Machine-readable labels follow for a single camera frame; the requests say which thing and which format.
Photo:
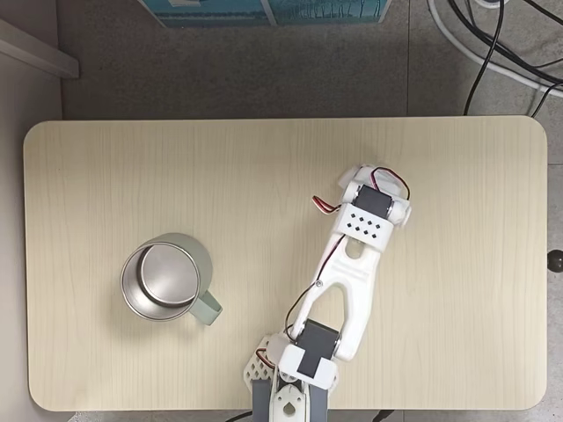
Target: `white cable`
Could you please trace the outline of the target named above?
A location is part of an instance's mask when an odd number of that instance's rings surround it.
[[[448,30],[446,25],[443,24],[442,19],[440,18],[440,14],[436,9],[435,0],[427,0],[427,1],[428,1],[428,8],[430,9],[430,14],[432,15],[432,19],[434,20],[436,26],[438,26],[438,29],[443,34],[443,36],[446,37],[448,41],[451,42],[453,46],[457,48],[461,53],[463,53],[467,58],[482,66],[485,59],[473,53],[468,47],[462,44],[461,41],[459,41],[456,37],[454,37],[454,35],[450,32],[450,30]],[[508,76],[509,78],[514,79],[520,84],[524,84],[535,90],[546,92],[550,88],[549,85],[539,84],[538,82],[533,81],[527,78],[526,76],[522,76],[519,73],[514,72],[513,70],[503,68],[501,65],[493,62],[489,62],[486,65],[486,68],[494,72],[500,73],[501,75]],[[551,90],[549,92],[549,95],[563,98],[563,91]]]
[[[501,7],[501,1],[491,2],[487,0],[473,0],[479,6],[485,7],[486,9],[498,9]]]

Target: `mug rim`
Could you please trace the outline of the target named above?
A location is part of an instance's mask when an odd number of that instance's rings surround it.
[[[144,315],[140,310],[138,310],[135,306],[133,306],[133,304],[131,304],[131,302],[128,299],[128,295],[125,293],[125,287],[124,287],[124,283],[125,283],[125,272],[129,266],[129,263],[131,262],[131,259],[133,259],[135,257],[135,255],[137,253],[141,253],[143,254],[143,252],[149,248],[151,248],[152,246],[157,246],[157,245],[163,245],[163,246],[171,246],[173,248],[175,248],[176,250],[182,252],[184,255],[186,255],[189,260],[192,262],[192,265],[195,268],[195,273],[197,276],[197,287],[195,290],[195,296],[193,298],[192,301],[190,301],[189,303],[187,303],[186,305],[180,305],[180,306],[166,306],[163,303],[161,303],[158,300],[155,300],[154,297],[152,297],[151,295],[148,295],[146,292],[146,287],[144,286],[144,282],[142,281],[142,278],[139,278],[138,275],[138,269],[136,269],[135,271],[135,279],[137,284],[139,285],[139,288],[143,291],[143,294],[152,302],[154,302],[156,305],[161,306],[163,308],[167,308],[167,309],[178,309],[179,313],[167,318],[153,318],[151,316],[146,316]],[[133,251],[133,253],[131,253],[129,255],[129,257],[127,258],[127,260],[125,261],[125,264],[123,265],[123,267],[121,268],[121,294],[123,296],[123,298],[125,299],[126,304],[129,306],[129,308],[131,310],[133,310],[133,312],[135,312],[139,317],[142,317],[144,319],[147,319],[149,321],[155,321],[155,322],[165,322],[165,321],[171,321],[172,319],[176,319],[179,318],[181,316],[183,316],[184,314],[186,314],[186,312],[188,312],[195,304],[195,302],[200,298],[200,292],[201,292],[201,275],[200,275],[200,269],[198,268],[198,266],[195,264],[194,259],[192,258],[192,256],[181,246],[178,246],[176,244],[170,243],[170,242],[166,242],[166,241],[162,241],[162,240],[158,240],[158,241],[148,241],[144,244],[142,244],[141,246],[139,246],[138,248],[135,249],[135,251]]]

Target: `red wire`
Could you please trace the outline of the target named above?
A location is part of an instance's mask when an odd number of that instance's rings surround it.
[[[320,199],[317,195],[313,196],[312,199],[315,205],[319,207],[321,211],[324,211],[327,214],[332,214],[334,211],[340,209],[340,205],[335,207],[329,204],[328,202],[326,202],[325,200]]]
[[[328,260],[331,258],[331,256],[334,254],[334,251],[336,251],[336,248],[338,248],[338,245],[340,244],[340,242],[342,242],[342,239],[345,237],[346,235],[342,235],[340,237],[340,239],[338,239],[336,241],[336,243],[334,244],[333,248],[331,249],[330,252],[328,252],[328,255],[326,256],[325,262],[323,262],[323,265],[320,267],[320,270],[318,270],[318,276],[317,276],[317,280],[320,279],[320,274],[323,273],[323,270],[325,269],[326,264],[328,263]]]
[[[262,356],[262,352],[265,352],[266,349],[261,347],[260,349],[256,349],[256,356],[258,357],[258,359],[260,359],[262,361],[262,363],[264,365],[266,365],[267,367],[269,367],[270,369],[274,369],[275,365],[270,362],[265,356]]]
[[[376,169],[371,172],[371,174],[370,174],[371,184],[373,185],[374,189],[377,189],[379,191],[379,186],[377,185],[377,182],[376,182],[376,171],[378,171],[378,170],[387,171],[388,173],[390,173],[395,178],[398,178],[401,181],[401,183],[403,184],[403,186],[406,188],[406,200],[411,199],[411,188],[408,187],[408,184],[405,182],[405,180],[403,178],[401,178],[395,171],[391,170],[388,167],[376,167]]]

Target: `cable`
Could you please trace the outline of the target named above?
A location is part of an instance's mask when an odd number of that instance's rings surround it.
[[[395,171],[391,170],[388,167],[376,167],[369,175],[369,177],[371,178],[371,184],[373,185],[373,188],[379,191],[379,186],[377,185],[377,181],[376,181],[376,171],[387,171],[388,173],[390,173],[393,177],[395,177],[396,179],[400,180],[400,182],[403,184],[403,186],[406,188],[406,200],[410,200],[411,199],[411,188],[408,187],[408,184],[405,182],[405,180],[403,178],[401,178]]]
[[[450,5],[451,9],[456,13],[457,18],[461,21],[461,23],[464,24],[464,26],[473,35],[475,35],[477,38],[479,38],[489,47],[492,46],[493,42],[489,40],[486,35],[484,35],[479,30],[474,28],[471,22],[467,20],[467,18],[464,16],[464,14],[457,6],[456,0],[448,0],[448,4]],[[529,63],[525,62],[520,56],[515,55],[513,52],[506,50],[503,46],[497,45],[496,51],[498,51],[501,55],[509,59],[512,63],[516,64],[517,66],[521,67],[524,70],[527,70],[532,75],[536,75],[537,77],[540,77],[546,81],[551,82],[552,84],[556,84],[557,82],[563,82],[563,79],[559,79],[555,76],[544,73],[542,70],[536,69],[535,67],[531,66]]]
[[[542,106],[544,105],[544,102],[547,99],[547,96],[550,94],[550,92],[561,85],[563,85],[563,83],[553,84],[552,86],[549,87],[549,90],[547,90],[544,96],[542,97],[542,99],[539,100],[539,104],[537,105],[536,110],[534,110],[534,113],[531,114],[532,118],[535,118],[537,116],[537,114],[539,113],[539,109],[542,108]]]
[[[489,40],[493,39],[493,36],[486,33],[485,31],[481,30],[481,28],[479,28],[479,26],[477,25],[477,22],[475,21],[475,16],[473,15],[473,8],[472,8],[472,1],[474,0],[465,0],[465,8],[467,9],[467,14],[469,15],[469,20],[472,22],[473,27],[479,31],[482,35],[486,36]],[[511,55],[513,55],[514,57],[519,57],[521,60],[522,58],[515,53],[514,51],[512,51],[509,47],[507,47],[506,45],[504,45],[501,40],[497,41],[497,45],[501,46],[502,48],[504,48],[505,50],[507,50],[507,52],[509,52]],[[532,68],[536,68],[536,69],[542,69],[542,68],[547,68],[548,66],[552,66],[554,64],[557,63],[561,63],[563,62],[563,58],[557,59],[557,60],[553,60],[551,62],[547,62],[544,64],[530,64],[530,66]]]
[[[560,59],[554,60],[553,62],[548,62],[548,63],[544,63],[544,64],[540,64],[538,66],[535,66],[536,69],[542,69],[542,68],[547,68],[548,66],[552,66],[554,64],[557,63],[561,63],[563,62],[563,57],[561,57]]]
[[[338,245],[340,244],[340,242],[342,242],[342,239],[344,239],[346,235],[342,235],[334,244],[333,248],[331,249],[330,252],[328,252],[328,255],[326,256],[325,261],[323,262],[323,265],[320,266],[320,269],[318,270],[318,275],[317,278],[315,279],[315,281],[313,281],[300,295],[299,297],[297,297],[297,300],[295,301],[295,303],[293,305],[291,305],[291,308],[289,308],[288,313],[285,316],[285,329],[284,332],[288,335],[289,339],[293,342],[296,342],[295,338],[292,338],[289,335],[289,325],[288,325],[288,321],[289,321],[289,316],[291,315],[291,312],[293,312],[293,309],[296,308],[297,304],[301,301],[301,299],[303,299],[303,297],[307,294],[307,292],[309,290],[311,290],[313,287],[315,287],[317,285],[317,281],[320,280],[320,275],[323,273],[323,270],[325,269],[326,263],[328,263],[328,261],[330,260],[331,256],[334,254],[334,251],[336,251],[336,248],[338,248]]]
[[[502,20],[504,19],[504,0],[501,0],[501,8],[499,9],[499,20],[496,24],[496,29],[494,30],[493,42],[491,43],[491,47],[489,48],[489,52],[486,54],[485,60],[481,65],[481,69],[475,78],[475,82],[473,82],[473,86],[469,91],[469,95],[467,96],[467,100],[465,101],[465,109],[464,109],[464,116],[469,113],[469,107],[472,104],[473,96],[475,95],[475,91],[479,86],[479,82],[483,75],[485,75],[486,66],[491,61],[491,57],[493,57],[494,48],[496,47],[496,43],[499,40],[499,35],[501,35],[501,28],[502,28]]]
[[[442,22],[442,18],[440,18],[440,14],[438,13],[438,10],[436,9],[435,0],[427,0],[427,2],[428,2],[428,8],[430,9],[430,15],[432,16],[434,23],[436,24],[436,26],[438,27],[438,30],[442,33],[442,35],[457,50],[459,50],[459,52],[461,52],[463,55],[465,55],[468,59],[470,59],[473,62],[476,62],[477,64],[483,64],[484,59],[482,57],[476,55],[475,53],[473,53],[468,47],[466,47],[464,44],[462,44],[450,32],[450,30],[447,28],[447,26]],[[493,72],[499,73],[499,74],[504,75],[504,76],[508,76],[509,78],[517,81],[518,83],[526,85],[526,86],[533,88],[535,90],[540,90],[542,92],[546,92],[550,89],[549,85],[540,84],[536,81],[529,79],[526,76],[522,76],[519,73],[514,72],[511,69],[504,68],[499,64],[489,62],[487,64],[487,68],[492,70]],[[554,97],[563,98],[563,92],[557,91],[557,90],[550,91],[550,95],[553,95]]]
[[[523,0],[523,1],[527,4],[529,4],[531,7],[533,7],[537,11],[539,11],[540,13],[542,13],[543,15],[545,15],[546,17],[548,17],[549,19],[554,20],[555,22],[557,22],[558,24],[563,26],[563,19],[561,19],[560,17],[555,16],[553,13],[551,13],[547,9],[544,9],[542,6],[540,6],[536,2],[533,2],[532,0]]]
[[[256,357],[258,359],[260,359],[262,361],[262,363],[264,365],[266,365],[267,367],[269,367],[270,369],[275,369],[275,365],[270,362],[270,359],[268,359],[266,356],[263,355],[263,353],[266,351],[266,348],[261,347],[260,349],[256,349]]]
[[[230,419],[225,420],[225,422],[237,422],[240,419],[248,418],[252,415],[252,411],[246,411],[245,413],[241,413],[240,415],[233,416]]]
[[[393,413],[394,411],[391,410],[382,410],[379,411],[377,413],[377,415],[373,418],[373,420],[371,422],[381,422],[384,419],[387,419],[388,417],[390,417],[390,415]]]
[[[321,200],[317,195],[314,195],[312,198],[313,203],[317,206],[321,213],[324,215],[332,214],[340,209],[340,205],[336,207],[329,204],[325,200]]]
[[[477,24],[475,23],[475,16],[473,16],[472,0],[465,0],[465,9],[467,9],[469,20],[472,22],[473,26],[477,28]]]

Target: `wall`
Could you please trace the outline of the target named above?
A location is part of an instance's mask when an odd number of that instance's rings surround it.
[[[56,47],[55,0],[0,0],[0,18]],[[0,420],[63,421],[29,396],[22,143],[36,123],[61,118],[58,77],[0,54]]]
[[[55,0],[0,0],[0,18],[57,47]]]

